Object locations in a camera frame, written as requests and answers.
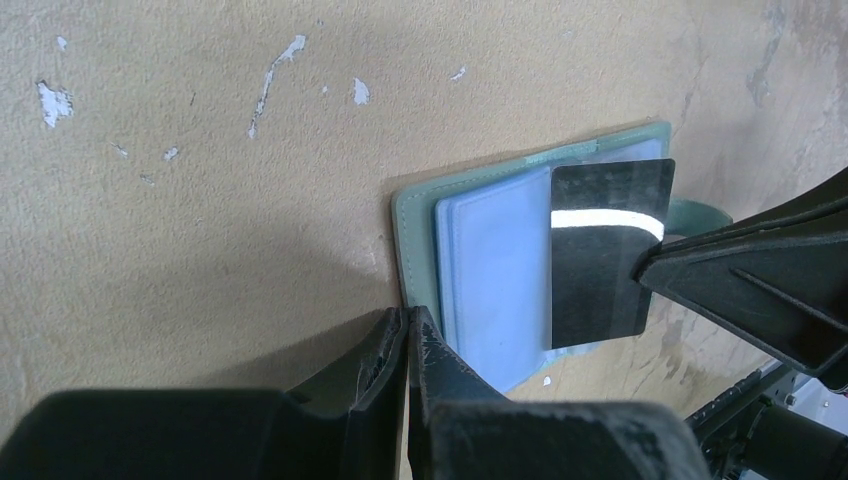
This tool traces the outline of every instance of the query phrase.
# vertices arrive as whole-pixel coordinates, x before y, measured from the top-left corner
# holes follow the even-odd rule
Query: black card
[[[673,177],[671,159],[554,168],[553,348],[645,330],[651,291],[633,276],[662,243]]]

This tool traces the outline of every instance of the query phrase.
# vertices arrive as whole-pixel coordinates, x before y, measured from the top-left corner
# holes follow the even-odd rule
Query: paint chip
[[[176,158],[176,156],[179,155],[179,154],[180,154],[180,150],[177,147],[171,147],[171,148],[169,148],[168,150],[165,151],[164,155],[162,155],[162,160],[164,160],[166,162],[170,162],[171,160]]]
[[[117,150],[117,151],[118,151],[118,155],[120,155],[120,156],[122,156],[122,157],[124,157],[124,158],[128,158],[128,157],[130,156],[129,152],[127,152],[127,150],[126,150],[124,147],[122,147],[122,146],[118,145],[117,143],[112,143],[112,144],[110,144],[110,145],[112,145],[113,147],[115,147],[115,150]]]
[[[357,105],[365,105],[371,100],[371,92],[368,90],[368,86],[365,83],[358,79],[353,79],[353,101]]]
[[[50,128],[56,128],[59,117],[70,117],[74,114],[74,105],[71,103],[73,95],[62,90],[50,90],[44,80],[35,84],[38,87],[38,95],[41,97],[41,108],[44,110],[44,122]]]
[[[453,80],[453,81],[455,82],[455,81],[459,80],[460,78],[462,78],[462,76],[463,76],[463,75],[465,75],[465,65],[463,65],[463,66],[459,69],[459,71],[458,71],[458,72],[456,72],[456,75],[454,75],[454,76],[452,76],[452,77],[451,77],[451,80]]]
[[[250,128],[247,129],[248,137],[254,138],[256,136],[259,117],[261,117],[262,112],[265,111],[265,102],[268,100],[268,91],[271,89],[271,82],[274,81],[274,70],[276,70],[277,67],[286,60],[293,62],[294,54],[303,50],[305,46],[306,36],[295,35],[294,41],[292,41],[292,43],[289,44],[289,47],[286,48],[286,50],[271,63],[268,71],[265,72],[265,83],[262,85],[262,94],[259,96],[259,101],[256,102],[256,110],[253,112],[253,119],[250,121]]]

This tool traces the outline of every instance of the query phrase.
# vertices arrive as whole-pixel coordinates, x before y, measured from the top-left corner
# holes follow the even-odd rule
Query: beige surface
[[[397,303],[387,195],[412,174],[659,117],[676,193],[741,217],[848,163],[844,0],[11,0],[0,24],[0,436],[71,386],[304,378],[365,325],[317,334]],[[73,94],[54,129],[42,79]],[[657,302],[513,396],[685,413],[759,361]]]

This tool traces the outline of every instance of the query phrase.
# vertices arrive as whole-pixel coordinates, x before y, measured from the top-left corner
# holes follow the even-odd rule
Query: black cylinder
[[[848,437],[770,406],[754,423],[742,463],[769,480],[848,480]]]

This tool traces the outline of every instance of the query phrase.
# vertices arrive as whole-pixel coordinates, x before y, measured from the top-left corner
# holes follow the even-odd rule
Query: white paint spot
[[[554,210],[551,228],[620,226],[640,228],[662,241],[665,227],[656,218],[628,210],[590,208],[586,210]]]
[[[171,160],[176,158],[176,156],[179,155],[179,154],[180,154],[180,150],[177,147],[171,147],[168,150],[165,150],[165,154],[162,155],[162,160],[164,160],[166,162],[170,162]]]
[[[465,65],[463,65],[462,68],[460,68],[459,71],[456,72],[456,75],[451,77],[451,80],[453,80],[455,82],[455,81],[459,80],[460,78],[462,78],[463,75],[465,75]]]
[[[353,79],[353,101],[357,105],[365,105],[368,101],[371,100],[371,92],[368,90],[368,86],[365,83],[358,79]]]
[[[44,110],[44,122],[50,128],[56,128],[59,117],[70,117],[74,114],[74,105],[71,103],[73,95],[66,90],[50,90],[44,80],[35,84],[38,87],[38,95],[41,97],[41,108]]]
[[[247,136],[253,138],[256,136],[256,128],[259,123],[259,117],[265,111],[265,102],[268,100],[268,91],[271,89],[271,82],[274,81],[274,70],[277,69],[284,61],[294,61],[294,54],[303,50],[306,46],[306,36],[295,35],[294,41],[289,44],[289,47],[280,54],[265,72],[265,83],[262,85],[262,94],[259,96],[259,101],[256,103],[256,110],[253,112],[253,119],[250,121],[250,128],[247,129]]]
[[[117,143],[112,143],[111,145],[112,145],[113,147],[115,147],[115,150],[117,150],[117,151],[118,151],[118,155],[120,155],[120,156],[122,156],[122,157],[124,157],[124,158],[127,158],[127,157],[129,157],[129,156],[130,156],[129,152],[127,152],[127,150],[126,150],[124,147],[122,147],[122,146],[118,145]]]

